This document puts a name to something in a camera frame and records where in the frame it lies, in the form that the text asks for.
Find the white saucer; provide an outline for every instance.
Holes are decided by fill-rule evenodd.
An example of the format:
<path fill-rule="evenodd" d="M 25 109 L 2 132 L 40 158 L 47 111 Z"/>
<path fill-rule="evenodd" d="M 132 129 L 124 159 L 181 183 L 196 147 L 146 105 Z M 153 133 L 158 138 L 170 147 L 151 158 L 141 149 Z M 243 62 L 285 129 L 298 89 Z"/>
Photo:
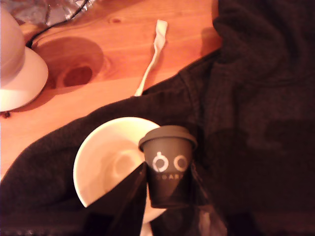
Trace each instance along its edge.
<path fill-rule="evenodd" d="M 146 119 L 124 117 L 99 126 L 85 139 L 73 168 L 75 190 L 85 207 L 112 190 L 145 160 L 138 149 L 139 140 L 158 127 Z M 164 211 L 151 207 L 148 193 L 143 223 Z"/>

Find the gray lid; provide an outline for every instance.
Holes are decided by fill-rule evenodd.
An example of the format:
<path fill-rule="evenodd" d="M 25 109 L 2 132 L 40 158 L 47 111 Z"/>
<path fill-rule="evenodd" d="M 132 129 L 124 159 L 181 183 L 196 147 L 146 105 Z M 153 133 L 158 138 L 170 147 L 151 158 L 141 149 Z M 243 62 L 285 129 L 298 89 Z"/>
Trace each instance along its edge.
<path fill-rule="evenodd" d="M 151 130 L 146 134 L 146 136 L 140 139 L 139 141 L 140 150 L 143 151 L 143 145 L 145 142 L 156 138 L 183 138 L 192 142 L 194 150 L 197 148 L 196 138 L 193 135 L 191 135 L 186 128 L 178 125 L 165 125 Z"/>

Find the wooden table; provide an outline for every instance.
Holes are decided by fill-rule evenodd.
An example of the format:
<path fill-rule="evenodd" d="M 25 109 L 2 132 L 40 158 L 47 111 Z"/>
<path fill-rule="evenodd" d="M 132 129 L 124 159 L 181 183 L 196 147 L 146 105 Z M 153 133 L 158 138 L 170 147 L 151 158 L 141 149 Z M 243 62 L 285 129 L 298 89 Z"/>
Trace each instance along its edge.
<path fill-rule="evenodd" d="M 213 0 L 96 0 L 75 21 L 50 29 L 33 49 L 48 82 L 29 105 L 1 121 L 1 177 L 28 145 L 106 104 L 132 96 L 153 56 L 157 19 L 168 22 L 166 45 L 146 88 L 217 49 Z M 21 26 L 25 37 L 35 27 Z"/>

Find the dark gray cup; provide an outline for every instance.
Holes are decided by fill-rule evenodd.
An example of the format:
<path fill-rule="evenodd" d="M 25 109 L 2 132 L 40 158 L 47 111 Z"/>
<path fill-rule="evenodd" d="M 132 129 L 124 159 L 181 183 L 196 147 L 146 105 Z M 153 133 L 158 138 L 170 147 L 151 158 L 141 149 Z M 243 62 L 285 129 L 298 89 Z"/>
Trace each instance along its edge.
<path fill-rule="evenodd" d="M 181 126 L 166 125 L 146 134 L 139 142 L 148 164 L 151 206 L 184 207 L 190 202 L 192 151 L 197 141 Z"/>

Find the black cable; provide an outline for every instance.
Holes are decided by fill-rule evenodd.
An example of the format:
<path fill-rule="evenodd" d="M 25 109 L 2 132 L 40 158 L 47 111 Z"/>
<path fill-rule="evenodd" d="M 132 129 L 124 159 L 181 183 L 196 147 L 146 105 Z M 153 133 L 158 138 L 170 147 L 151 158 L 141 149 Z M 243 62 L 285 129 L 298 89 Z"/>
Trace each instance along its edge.
<path fill-rule="evenodd" d="M 82 9 L 83 7 L 88 3 L 89 0 L 84 0 L 83 4 L 81 5 L 81 7 L 79 7 L 75 12 L 74 14 L 67 20 L 64 20 L 64 21 L 61 21 L 61 22 L 58 22 L 58 23 L 55 23 L 49 27 L 47 27 L 46 29 L 42 30 L 41 32 L 35 34 L 27 43 L 25 46 L 27 46 L 28 48 L 32 48 L 32 45 L 33 45 L 33 41 L 38 37 L 40 36 L 42 33 L 46 32 L 47 30 L 51 29 L 52 27 L 55 27 L 55 26 L 59 26 L 59 25 L 62 25 L 70 20 L 72 20 Z"/>

